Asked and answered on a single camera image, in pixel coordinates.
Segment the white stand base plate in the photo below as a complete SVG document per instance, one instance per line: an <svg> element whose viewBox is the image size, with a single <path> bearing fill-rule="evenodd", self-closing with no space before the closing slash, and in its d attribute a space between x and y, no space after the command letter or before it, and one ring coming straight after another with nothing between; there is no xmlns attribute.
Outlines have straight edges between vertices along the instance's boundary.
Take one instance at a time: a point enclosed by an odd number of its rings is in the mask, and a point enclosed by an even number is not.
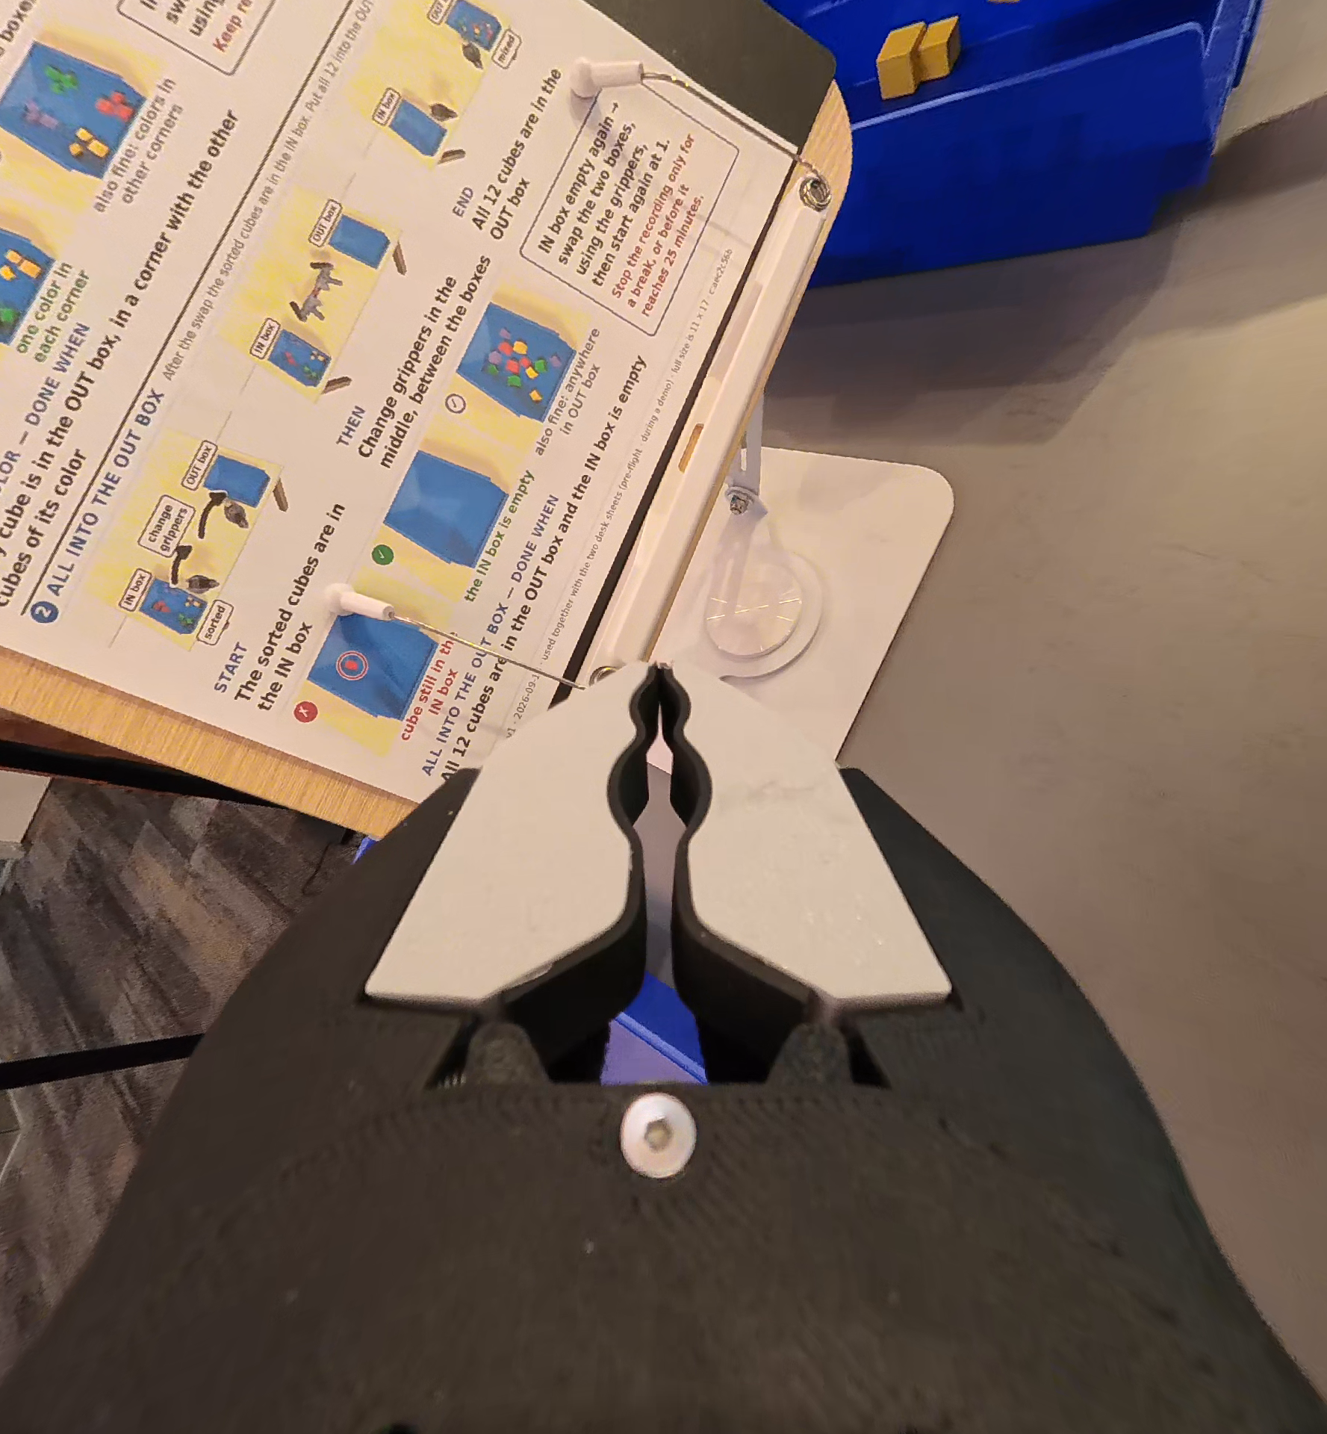
<svg viewBox="0 0 1327 1434"><path fill-rule="evenodd" d="M762 445L724 489L655 641L841 754L954 514L932 467Z"/></svg>

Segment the white board clamp bar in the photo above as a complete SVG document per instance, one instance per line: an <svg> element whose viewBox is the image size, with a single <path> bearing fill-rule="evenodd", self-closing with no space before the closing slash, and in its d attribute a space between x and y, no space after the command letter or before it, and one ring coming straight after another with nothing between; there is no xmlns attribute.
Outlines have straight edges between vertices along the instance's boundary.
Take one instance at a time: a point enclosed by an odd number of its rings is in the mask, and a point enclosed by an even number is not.
<svg viewBox="0 0 1327 1434"><path fill-rule="evenodd" d="M629 528L619 573L606 584L600 630L582 647L578 680L586 687L648 661L669 625L711 508L743 445L743 428L834 225L830 207L811 207L811 189L817 183L802 181L766 225L711 351L711 363L680 417L680 435L669 445L639 522Z"/></svg>

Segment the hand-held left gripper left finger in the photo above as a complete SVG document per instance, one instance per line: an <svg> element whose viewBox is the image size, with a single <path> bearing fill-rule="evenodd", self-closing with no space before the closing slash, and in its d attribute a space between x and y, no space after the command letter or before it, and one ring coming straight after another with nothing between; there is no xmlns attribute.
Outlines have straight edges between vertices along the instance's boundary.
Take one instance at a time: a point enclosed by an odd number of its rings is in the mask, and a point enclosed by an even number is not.
<svg viewBox="0 0 1327 1434"><path fill-rule="evenodd" d="M629 665L508 735L408 903L366 997L518 1025L546 1068L606 1037L646 977L648 748L660 673Z"/></svg>

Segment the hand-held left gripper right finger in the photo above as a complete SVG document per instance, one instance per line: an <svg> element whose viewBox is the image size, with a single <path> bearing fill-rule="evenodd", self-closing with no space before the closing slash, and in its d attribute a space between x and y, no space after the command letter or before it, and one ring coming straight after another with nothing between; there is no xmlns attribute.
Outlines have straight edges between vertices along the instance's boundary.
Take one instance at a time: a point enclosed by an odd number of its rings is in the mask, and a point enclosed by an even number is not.
<svg viewBox="0 0 1327 1434"><path fill-rule="evenodd" d="M724 680L660 673L683 822L671 977L711 1079L762 1079L804 1025L937 1009L950 977L835 759Z"/></svg>

